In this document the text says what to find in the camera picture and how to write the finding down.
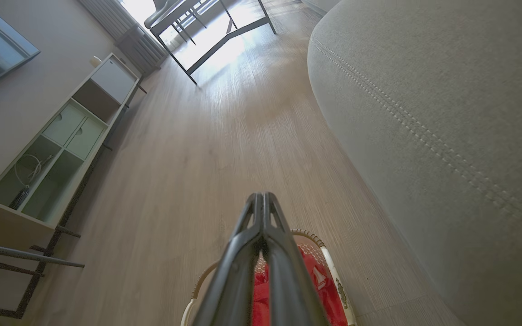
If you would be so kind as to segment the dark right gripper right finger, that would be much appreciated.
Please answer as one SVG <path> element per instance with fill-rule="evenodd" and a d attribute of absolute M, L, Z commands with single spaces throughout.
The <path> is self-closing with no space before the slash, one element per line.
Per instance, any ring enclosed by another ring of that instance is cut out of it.
<path fill-rule="evenodd" d="M 270 324 L 272 326 L 328 326 L 298 246 L 275 194 L 262 194 L 263 257 L 269 265 Z"/>

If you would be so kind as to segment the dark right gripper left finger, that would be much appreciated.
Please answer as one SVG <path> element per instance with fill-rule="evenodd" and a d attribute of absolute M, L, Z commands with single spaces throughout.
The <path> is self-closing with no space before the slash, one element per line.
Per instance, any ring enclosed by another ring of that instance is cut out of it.
<path fill-rule="evenodd" d="M 193 326 L 250 326 L 254 269 L 261 250 L 262 194 L 251 194 L 244 205 Z"/>

